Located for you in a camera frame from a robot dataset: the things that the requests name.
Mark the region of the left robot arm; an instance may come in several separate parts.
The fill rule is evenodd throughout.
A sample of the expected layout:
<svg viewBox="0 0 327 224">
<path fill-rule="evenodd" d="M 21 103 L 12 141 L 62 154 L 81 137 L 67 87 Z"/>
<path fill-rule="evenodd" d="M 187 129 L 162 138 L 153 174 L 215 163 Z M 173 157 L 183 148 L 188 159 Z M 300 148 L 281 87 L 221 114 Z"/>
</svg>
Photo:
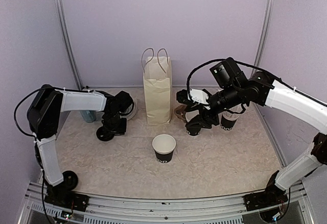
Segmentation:
<svg viewBox="0 0 327 224">
<path fill-rule="evenodd" d="M 101 141 L 110 141 L 127 130 L 127 116 L 133 112 L 135 102 L 129 93 L 120 91 L 111 95 L 104 91 L 77 91 L 45 84 L 33 91 L 36 96 L 28 111 L 27 119 L 34 139 L 36 159 L 47 184 L 54 187 L 51 197 L 59 205 L 66 206 L 72 196 L 69 191 L 78 185 L 77 175 L 70 170 L 61 172 L 55 141 L 60 114 L 67 111 L 101 112 L 101 127 L 96 136 Z"/>
</svg>

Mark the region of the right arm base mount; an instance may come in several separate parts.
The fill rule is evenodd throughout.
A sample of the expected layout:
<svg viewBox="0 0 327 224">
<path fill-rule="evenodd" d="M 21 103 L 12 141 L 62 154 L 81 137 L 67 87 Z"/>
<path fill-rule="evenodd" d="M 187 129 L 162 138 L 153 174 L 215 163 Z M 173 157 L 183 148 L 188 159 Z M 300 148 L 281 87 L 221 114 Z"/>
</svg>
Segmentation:
<svg viewBox="0 0 327 224">
<path fill-rule="evenodd" d="M 275 193 L 265 191 L 247 194 L 243 196 L 243 199 L 247 211 L 267 208 L 288 201 L 288 197 L 284 192 Z"/>
</svg>

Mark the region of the black paper coffee cup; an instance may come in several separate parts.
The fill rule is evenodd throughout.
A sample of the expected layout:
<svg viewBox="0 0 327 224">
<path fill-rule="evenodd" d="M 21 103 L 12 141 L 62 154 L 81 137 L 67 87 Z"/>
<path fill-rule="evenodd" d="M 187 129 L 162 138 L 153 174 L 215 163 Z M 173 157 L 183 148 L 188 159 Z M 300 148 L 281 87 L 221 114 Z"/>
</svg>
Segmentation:
<svg viewBox="0 0 327 224">
<path fill-rule="evenodd" d="M 172 160 L 176 140 L 168 134 L 157 135 L 152 141 L 152 148 L 159 163 L 168 163 Z"/>
</svg>

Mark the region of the black plastic cup lid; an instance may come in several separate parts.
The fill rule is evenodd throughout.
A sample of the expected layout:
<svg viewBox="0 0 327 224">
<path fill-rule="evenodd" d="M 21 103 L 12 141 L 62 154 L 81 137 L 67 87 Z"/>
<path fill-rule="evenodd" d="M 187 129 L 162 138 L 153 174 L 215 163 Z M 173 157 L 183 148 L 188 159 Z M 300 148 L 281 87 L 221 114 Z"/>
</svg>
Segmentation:
<svg viewBox="0 0 327 224">
<path fill-rule="evenodd" d="M 104 141 L 104 142 L 110 141 L 114 138 L 114 134 L 108 132 L 103 127 L 97 129 L 96 136 L 100 141 Z"/>
</svg>

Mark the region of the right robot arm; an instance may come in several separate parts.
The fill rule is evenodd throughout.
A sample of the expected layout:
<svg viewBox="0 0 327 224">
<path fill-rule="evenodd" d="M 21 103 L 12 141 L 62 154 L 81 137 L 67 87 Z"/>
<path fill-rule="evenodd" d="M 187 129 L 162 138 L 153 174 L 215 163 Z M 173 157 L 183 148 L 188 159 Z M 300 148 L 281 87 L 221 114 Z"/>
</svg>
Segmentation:
<svg viewBox="0 0 327 224">
<path fill-rule="evenodd" d="M 177 101 L 187 105 L 188 110 L 199 111 L 185 125 L 190 135 L 195 136 L 201 129 L 217 126 L 218 115 L 222 112 L 233 114 L 232 108 L 236 106 L 241 106 L 244 113 L 250 103 L 281 110 L 318 130 L 313 143 L 304 153 L 271 176 L 261 195 L 262 202 L 271 206 L 293 183 L 326 164 L 326 103 L 289 86 L 262 68 L 257 68 L 248 79 L 239 68 L 242 62 L 232 57 L 215 59 L 214 62 L 216 65 L 210 68 L 210 72 L 221 91 L 210 94 L 205 89 L 187 87 L 176 94 Z"/>
</svg>

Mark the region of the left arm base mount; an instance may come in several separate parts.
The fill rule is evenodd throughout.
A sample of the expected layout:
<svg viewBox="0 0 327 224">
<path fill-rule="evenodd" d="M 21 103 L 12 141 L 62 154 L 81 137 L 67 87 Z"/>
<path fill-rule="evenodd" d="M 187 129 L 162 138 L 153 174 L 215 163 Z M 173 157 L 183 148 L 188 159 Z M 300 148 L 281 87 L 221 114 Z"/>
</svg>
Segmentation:
<svg viewBox="0 0 327 224">
<path fill-rule="evenodd" d="M 45 196 L 45 202 L 70 209 L 85 212 L 89 202 L 89 196 L 72 191 L 49 192 Z"/>
</svg>

